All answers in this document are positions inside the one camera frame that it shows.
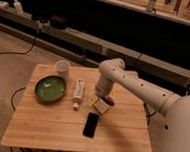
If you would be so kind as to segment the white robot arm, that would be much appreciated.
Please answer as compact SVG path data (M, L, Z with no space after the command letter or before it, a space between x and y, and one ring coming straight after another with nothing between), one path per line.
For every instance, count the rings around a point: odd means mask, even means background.
M149 104L165 118L165 129L158 152L190 152L190 95L180 96L125 71L125 62L115 58L98 65L100 76L95 87L99 97L110 95L115 83Z

